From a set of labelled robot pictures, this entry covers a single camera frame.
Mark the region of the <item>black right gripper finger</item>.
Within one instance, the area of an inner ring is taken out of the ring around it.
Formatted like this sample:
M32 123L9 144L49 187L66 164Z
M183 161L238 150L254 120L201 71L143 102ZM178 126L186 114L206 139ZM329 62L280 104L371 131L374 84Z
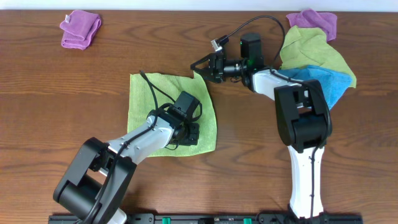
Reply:
M197 69L197 65L200 65L200 64L203 64L203 63L209 61L210 57L211 57L211 54L208 54L208 55L204 56L203 58L197 60L196 62L193 62L193 63L190 65L190 69L191 69L191 70Z
M195 72L199 75L201 75L201 77L204 80L210 81L210 82L214 82L214 75L213 75L213 69L212 68L196 68Z

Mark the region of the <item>bright green cloth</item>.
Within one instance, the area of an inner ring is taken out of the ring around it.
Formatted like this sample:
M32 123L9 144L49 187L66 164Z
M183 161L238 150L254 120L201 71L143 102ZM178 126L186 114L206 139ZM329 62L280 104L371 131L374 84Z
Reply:
M194 73L193 77L180 77L161 73L148 73L147 77L163 92L156 91L159 105L170 103L170 98L177 99L182 91L193 95L202 104L201 109L195 111L200 116L198 143L195 146L179 146L159 149L151 154L152 157L187 157L213 152L216 149L217 123L213 103L205 81ZM152 92L147 82L139 75L130 76L129 111L127 130L130 132L138 128L146 120L150 110L155 108Z

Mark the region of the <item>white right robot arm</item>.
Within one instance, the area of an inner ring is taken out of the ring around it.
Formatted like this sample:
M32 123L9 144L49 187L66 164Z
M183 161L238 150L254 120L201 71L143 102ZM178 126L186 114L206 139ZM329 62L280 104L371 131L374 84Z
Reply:
M296 220L309 222L323 213L320 161L331 133L330 111L321 84L289 78L266 65L257 33L241 36L239 60L226 58L227 42L227 36L212 40L215 51L190 68L213 83L237 79L252 92L274 101L278 133L288 147L292 165L289 208Z

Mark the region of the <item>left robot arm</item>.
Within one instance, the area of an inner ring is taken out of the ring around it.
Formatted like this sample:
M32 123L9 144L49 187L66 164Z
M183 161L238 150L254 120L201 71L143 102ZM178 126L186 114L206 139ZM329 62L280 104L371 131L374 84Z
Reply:
M120 138L85 141L56 186L53 199L77 217L77 223L124 224L120 205L137 165L169 144L198 142L198 99L183 91L174 103L156 106L138 128Z

